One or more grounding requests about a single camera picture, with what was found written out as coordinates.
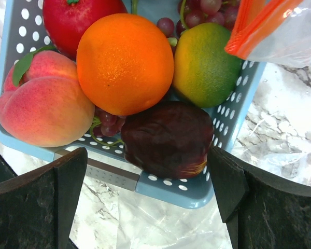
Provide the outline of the red tomato fruit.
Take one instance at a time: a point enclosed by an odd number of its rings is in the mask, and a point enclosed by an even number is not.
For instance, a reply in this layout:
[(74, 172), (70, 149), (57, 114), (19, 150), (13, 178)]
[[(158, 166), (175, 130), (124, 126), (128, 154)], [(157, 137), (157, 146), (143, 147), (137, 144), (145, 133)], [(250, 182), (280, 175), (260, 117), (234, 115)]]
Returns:
[(72, 60), (76, 59), (79, 41), (91, 24), (102, 17), (126, 12), (127, 9), (122, 1), (43, 1), (46, 32), (58, 51)]

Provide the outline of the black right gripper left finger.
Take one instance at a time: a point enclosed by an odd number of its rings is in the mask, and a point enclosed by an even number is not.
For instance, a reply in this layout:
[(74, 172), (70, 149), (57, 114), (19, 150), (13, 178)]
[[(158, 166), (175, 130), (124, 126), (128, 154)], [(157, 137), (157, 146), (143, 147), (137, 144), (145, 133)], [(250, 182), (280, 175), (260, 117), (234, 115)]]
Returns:
[(0, 248), (76, 248), (69, 234), (87, 158), (78, 148), (18, 176), (0, 155)]

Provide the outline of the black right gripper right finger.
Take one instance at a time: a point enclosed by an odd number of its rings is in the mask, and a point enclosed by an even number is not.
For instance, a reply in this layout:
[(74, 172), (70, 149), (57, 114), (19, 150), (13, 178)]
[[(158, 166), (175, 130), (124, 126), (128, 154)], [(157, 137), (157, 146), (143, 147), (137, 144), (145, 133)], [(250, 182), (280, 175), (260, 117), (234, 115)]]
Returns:
[(311, 187), (211, 147), (208, 169), (233, 248), (311, 248)]

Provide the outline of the clear zip bag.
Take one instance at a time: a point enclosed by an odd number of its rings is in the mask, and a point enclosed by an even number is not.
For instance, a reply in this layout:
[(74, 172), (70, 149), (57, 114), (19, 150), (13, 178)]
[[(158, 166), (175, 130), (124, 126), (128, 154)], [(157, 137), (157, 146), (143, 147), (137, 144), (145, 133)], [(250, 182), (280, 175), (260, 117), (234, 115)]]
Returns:
[(225, 51), (249, 61), (311, 67), (311, 0), (241, 1)]

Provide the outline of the pink yellow peach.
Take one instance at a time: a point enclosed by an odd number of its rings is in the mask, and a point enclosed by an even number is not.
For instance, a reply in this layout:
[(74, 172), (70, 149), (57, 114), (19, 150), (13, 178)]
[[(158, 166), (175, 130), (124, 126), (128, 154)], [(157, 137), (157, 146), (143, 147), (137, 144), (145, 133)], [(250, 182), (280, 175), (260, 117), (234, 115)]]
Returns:
[(8, 133), (34, 146), (59, 147), (89, 130), (95, 106), (79, 85), (75, 62), (45, 50), (35, 54), (18, 86), (13, 72), (0, 96), (0, 124)]

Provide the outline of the orange fruit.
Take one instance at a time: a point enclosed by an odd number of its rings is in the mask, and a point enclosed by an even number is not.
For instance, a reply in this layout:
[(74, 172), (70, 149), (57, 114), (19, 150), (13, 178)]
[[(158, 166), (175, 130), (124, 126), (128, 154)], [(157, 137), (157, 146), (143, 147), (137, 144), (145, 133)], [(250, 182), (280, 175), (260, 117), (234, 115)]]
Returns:
[(117, 13), (100, 18), (83, 34), (77, 73), (86, 96), (102, 110), (128, 116), (157, 104), (174, 74), (172, 49), (150, 20)]

